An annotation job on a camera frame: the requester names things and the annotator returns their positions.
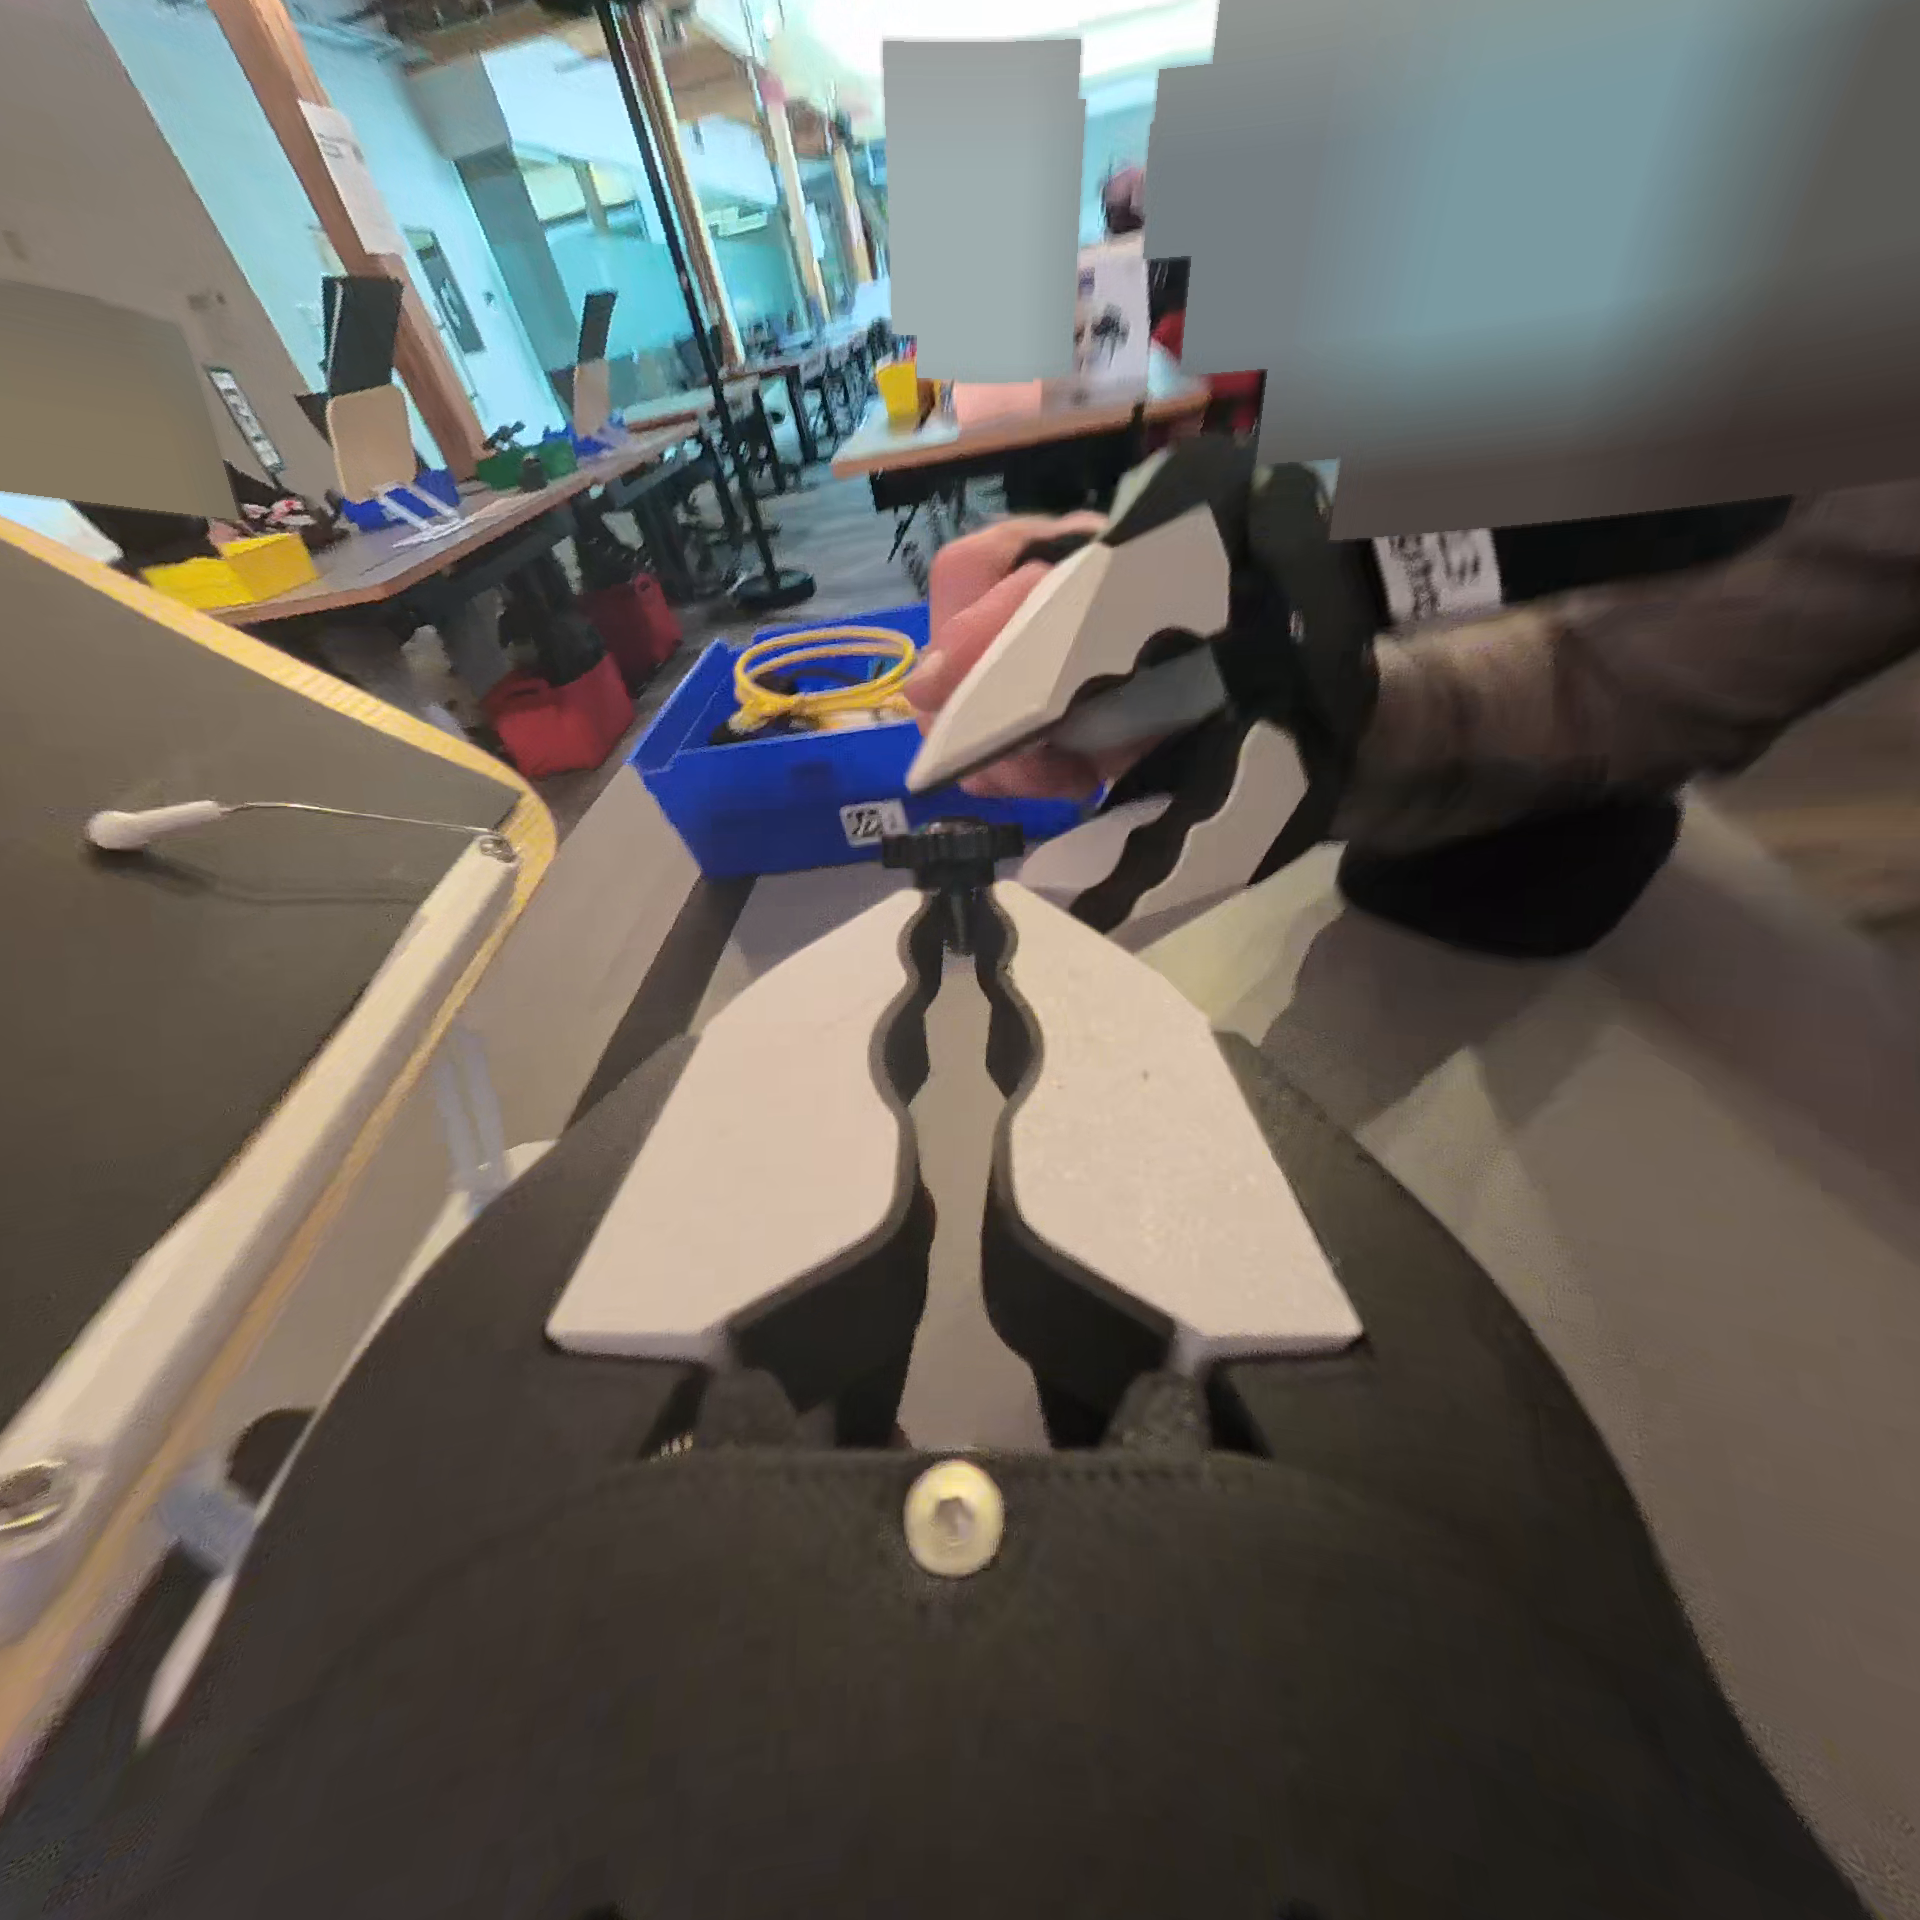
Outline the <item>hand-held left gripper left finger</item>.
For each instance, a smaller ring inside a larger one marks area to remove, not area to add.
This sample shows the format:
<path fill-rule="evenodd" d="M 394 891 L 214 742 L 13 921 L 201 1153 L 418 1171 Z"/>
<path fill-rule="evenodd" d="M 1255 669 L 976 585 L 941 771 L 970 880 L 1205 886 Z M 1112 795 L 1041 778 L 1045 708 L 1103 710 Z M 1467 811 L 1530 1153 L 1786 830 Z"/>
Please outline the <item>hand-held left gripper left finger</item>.
<path fill-rule="evenodd" d="M 565 1283 L 549 1341 L 774 1376 L 840 1438 L 896 1435 L 938 1212 L 911 1102 L 938 928 L 904 890 L 706 1025 Z"/>

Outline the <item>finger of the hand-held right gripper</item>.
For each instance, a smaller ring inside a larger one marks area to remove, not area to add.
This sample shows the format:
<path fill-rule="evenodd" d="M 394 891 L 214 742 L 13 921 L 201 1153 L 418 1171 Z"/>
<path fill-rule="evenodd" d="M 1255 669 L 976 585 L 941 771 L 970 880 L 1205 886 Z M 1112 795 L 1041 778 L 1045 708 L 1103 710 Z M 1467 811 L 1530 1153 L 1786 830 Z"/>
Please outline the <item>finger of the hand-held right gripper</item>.
<path fill-rule="evenodd" d="M 1097 856 L 1071 914 L 1104 937 L 1166 937 L 1250 890 L 1311 798 L 1304 754 L 1271 723 L 1218 716 L 1154 750 L 1115 852 Z"/>
<path fill-rule="evenodd" d="M 1035 545 L 1022 554 L 1026 561 L 1047 562 L 1047 578 L 921 733 L 906 774 L 912 795 L 961 784 L 1031 748 L 1095 769 L 1125 756 L 1107 723 L 1095 725 L 1093 746 L 1073 740 L 1073 718 L 1128 684 L 1153 640 L 1209 640 L 1231 619 L 1232 561 L 1209 508 L 1189 508 L 1141 532 Z"/>

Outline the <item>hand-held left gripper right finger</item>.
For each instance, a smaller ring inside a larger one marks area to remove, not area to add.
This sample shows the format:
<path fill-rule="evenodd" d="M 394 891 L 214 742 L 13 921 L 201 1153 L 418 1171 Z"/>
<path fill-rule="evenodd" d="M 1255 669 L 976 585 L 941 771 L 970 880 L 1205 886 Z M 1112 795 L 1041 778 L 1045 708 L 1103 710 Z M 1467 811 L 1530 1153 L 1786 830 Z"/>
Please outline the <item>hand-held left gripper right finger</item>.
<path fill-rule="evenodd" d="M 982 1299 L 1045 1429 L 1104 1429 L 1144 1376 L 1353 1352 L 1360 1313 L 1213 1022 L 1013 880 L 982 907 L 1005 1097 Z"/>

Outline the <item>small black spring part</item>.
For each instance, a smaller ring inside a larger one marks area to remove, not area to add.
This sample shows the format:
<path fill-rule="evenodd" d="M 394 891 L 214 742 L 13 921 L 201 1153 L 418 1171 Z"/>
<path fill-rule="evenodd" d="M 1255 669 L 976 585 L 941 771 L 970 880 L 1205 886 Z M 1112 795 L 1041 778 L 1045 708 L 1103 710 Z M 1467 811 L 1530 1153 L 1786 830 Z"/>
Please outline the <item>small black spring part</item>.
<path fill-rule="evenodd" d="M 1022 827 L 974 819 L 947 819 L 883 838 L 883 868 L 911 878 L 919 899 L 904 934 L 904 963 L 921 1014 L 938 1001 L 952 958 L 971 969 L 987 997 L 1002 992 L 1018 932 L 994 886 L 1002 872 L 1025 856 Z"/>

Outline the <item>blue plastic bin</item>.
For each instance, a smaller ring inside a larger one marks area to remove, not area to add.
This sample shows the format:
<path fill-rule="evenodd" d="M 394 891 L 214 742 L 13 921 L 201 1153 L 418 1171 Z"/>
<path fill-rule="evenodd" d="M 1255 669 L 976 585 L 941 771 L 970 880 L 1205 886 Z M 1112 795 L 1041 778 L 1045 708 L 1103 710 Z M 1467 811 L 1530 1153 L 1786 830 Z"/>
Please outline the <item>blue plastic bin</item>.
<path fill-rule="evenodd" d="M 919 733 L 899 716 L 829 733 L 733 738 L 735 668 L 747 646 L 710 640 L 631 752 L 710 880 L 877 861 L 888 836 L 943 820 L 1015 826 L 1030 846 L 1086 820 L 1086 802 L 986 800 L 958 786 L 909 794 Z"/>

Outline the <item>person's right forearm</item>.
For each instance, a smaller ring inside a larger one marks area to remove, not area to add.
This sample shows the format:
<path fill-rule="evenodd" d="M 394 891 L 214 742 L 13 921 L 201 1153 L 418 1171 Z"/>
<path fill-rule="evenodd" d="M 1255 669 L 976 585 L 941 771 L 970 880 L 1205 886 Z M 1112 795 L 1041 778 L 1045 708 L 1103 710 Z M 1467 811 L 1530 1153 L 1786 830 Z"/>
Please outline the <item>person's right forearm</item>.
<path fill-rule="evenodd" d="M 1759 762 L 1918 649 L 1918 483 L 1798 501 L 1744 554 L 1385 633 L 1328 838 L 1416 851 Z"/>

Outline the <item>person's right hand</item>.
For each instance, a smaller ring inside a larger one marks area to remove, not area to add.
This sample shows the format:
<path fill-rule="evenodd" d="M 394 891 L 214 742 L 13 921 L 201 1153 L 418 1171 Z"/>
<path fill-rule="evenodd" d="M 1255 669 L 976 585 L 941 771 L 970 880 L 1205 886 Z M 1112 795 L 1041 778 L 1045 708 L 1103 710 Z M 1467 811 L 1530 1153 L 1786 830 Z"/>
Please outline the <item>person's right hand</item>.
<path fill-rule="evenodd" d="M 1097 512 L 1011 517 L 952 539 L 929 574 L 929 646 L 921 649 L 904 698 L 927 733 L 947 708 L 971 665 L 992 646 L 1033 589 L 1049 577 L 1042 561 L 1019 562 L 1035 545 L 1095 537 Z M 1031 748 L 963 781 L 983 800 L 1086 802 L 1104 784 L 1089 762 L 1051 748 Z"/>

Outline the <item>wooden work table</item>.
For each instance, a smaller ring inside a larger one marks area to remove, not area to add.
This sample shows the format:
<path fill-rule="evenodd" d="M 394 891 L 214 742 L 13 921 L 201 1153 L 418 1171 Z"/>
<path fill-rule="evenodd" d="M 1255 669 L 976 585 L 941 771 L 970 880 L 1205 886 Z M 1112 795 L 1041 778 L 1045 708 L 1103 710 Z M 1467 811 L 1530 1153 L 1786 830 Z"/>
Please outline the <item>wooden work table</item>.
<path fill-rule="evenodd" d="M 1042 453 L 1120 444 L 1139 429 L 1186 429 L 1209 406 L 1209 388 L 1165 358 L 1153 361 L 1144 398 L 1047 402 L 974 422 L 935 411 L 912 428 L 889 425 L 881 402 L 832 454 L 835 478 L 863 478 L 878 512 L 918 510 L 967 483 L 1031 467 Z"/>

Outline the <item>white product box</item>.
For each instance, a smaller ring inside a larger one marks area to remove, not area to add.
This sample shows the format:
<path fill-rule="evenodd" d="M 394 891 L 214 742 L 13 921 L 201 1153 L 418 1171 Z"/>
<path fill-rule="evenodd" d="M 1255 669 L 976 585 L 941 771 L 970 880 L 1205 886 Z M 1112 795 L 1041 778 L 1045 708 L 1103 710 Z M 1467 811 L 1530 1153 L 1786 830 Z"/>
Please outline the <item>white product box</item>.
<path fill-rule="evenodd" d="M 1093 388 L 1141 388 L 1151 357 L 1147 268 L 1137 235 L 1082 249 L 1074 372 Z"/>

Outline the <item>red storage box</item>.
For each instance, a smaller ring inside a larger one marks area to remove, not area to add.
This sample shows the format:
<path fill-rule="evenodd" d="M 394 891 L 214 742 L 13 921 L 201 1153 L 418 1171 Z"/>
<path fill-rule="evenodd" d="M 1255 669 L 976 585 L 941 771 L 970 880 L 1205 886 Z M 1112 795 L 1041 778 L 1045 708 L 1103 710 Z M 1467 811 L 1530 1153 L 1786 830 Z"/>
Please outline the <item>red storage box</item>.
<path fill-rule="evenodd" d="M 626 691 L 641 694 L 681 646 L 681 622 L 655 574 L 583 592 L 583 613 Z"/>
<path fill-rule="evenodd" d="M 515 669 L 480 699 L 488 726 L 517 774 L 531 781 L 590 773 L 633 723 L 633 698 L 611 656 L 573 682 Z"/>

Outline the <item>black pole stand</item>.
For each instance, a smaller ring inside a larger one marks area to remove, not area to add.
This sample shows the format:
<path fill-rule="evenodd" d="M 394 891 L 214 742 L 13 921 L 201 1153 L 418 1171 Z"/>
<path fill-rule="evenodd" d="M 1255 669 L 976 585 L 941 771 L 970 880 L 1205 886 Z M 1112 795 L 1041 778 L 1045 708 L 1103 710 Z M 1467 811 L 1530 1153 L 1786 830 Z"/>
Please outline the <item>black pole stand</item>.
<path fill-rule="evenodd" d="M 777 616 L 792 608 L 803 608 L 816 594 L 819 585 L 813 574 L 801 566 L 781 562 L 776 541 L 761 520 L 758 493 L 753 492 L 747 457 L 742 449 L 736 425 L 728 400 L 728 382 L 713 357 L 705 304 L 697 294 L 694 272 L 688 266 L 687 237 L 680 205 L 667 188 L 664 169 L 664 141 L 658 122 L 653 107 L 641 96 L 641 85 L 633 69 L 629 27 L 638 14 L 638 5 L 594 3 L 592 14 L 608 49 L 608 61 L 616 72 L 616 85 L 623 107 L 629 116 L 633 139 L 641 154 L 641 165 L 664 227 L 664 244 L 674 269 L 680 297 L 688 318 L 688 336 L 711 400 L 711 419 L 719 428 L 726 467 L 735 480 L 735 493 L 758 556 L 755 564 L 739 571 L 730 589 L 733 604 L 750 616 Z"/>

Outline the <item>grey-topped wooden board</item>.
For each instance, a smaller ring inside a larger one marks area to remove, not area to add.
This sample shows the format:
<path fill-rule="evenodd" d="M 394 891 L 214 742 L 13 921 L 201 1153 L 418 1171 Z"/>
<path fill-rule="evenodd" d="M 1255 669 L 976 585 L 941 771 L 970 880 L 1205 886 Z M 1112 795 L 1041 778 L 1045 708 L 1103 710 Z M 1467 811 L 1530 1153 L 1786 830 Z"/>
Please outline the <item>grey-topped wooden board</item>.
<path fill-rule="evenodd" d="M 6 524 L 6 1802 L 557 851 L 480 750 Z"/>

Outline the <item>long wooden desk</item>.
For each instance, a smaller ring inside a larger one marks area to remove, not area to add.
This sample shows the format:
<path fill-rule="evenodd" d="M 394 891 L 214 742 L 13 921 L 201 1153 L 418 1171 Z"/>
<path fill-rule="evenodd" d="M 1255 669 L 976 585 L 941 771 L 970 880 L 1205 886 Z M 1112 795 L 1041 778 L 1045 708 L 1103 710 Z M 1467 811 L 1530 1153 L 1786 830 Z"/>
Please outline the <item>long wooden desk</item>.
<path fill-rule="evenodd" d="M 502 587 L 573 539 L 590 508 L 611 508 L 629 483 L 694 444 L 706 419 L 680 411 L 616 435 L 608 450 L 541 492 L 470 486 L 447 520 L 405 520 L 351 532 L 321 554 L 319 578 L 262 604 L 234 604 L 214 619 L 288 654 L 315 656 L 325 637 L 370 633 L 401 645 L 437 616 Z"/>

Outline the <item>white paper notice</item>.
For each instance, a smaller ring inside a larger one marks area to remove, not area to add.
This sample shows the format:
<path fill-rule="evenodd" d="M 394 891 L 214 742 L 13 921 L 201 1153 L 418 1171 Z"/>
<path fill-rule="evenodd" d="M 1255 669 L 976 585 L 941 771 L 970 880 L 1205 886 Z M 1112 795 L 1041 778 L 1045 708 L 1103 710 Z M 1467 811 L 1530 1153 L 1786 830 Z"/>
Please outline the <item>white paper notice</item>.
<path fill-rule="evenodd" d="M 403 258 L 409 244 L 373 178 L 351 116 L 330 102 L 303 100 L 301 107 L 357 244 L 370 257 Z"/>

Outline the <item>wall poster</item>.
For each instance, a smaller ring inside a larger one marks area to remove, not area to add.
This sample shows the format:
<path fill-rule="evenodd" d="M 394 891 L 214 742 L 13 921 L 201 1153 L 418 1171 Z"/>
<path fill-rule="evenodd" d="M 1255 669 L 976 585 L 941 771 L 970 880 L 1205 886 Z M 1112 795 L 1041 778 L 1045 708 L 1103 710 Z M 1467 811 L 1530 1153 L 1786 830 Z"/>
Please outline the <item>wall poster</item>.
<path fill-rule="evenodd" d="M 439 235 L 431 228 L 405 227 L 403 237 L 414 254 L 423 300 L 447 350 L 461 354 L 465 361 L 488 352 L 485 334 L 473 318 L 473 309 L 467 302 Z"/>

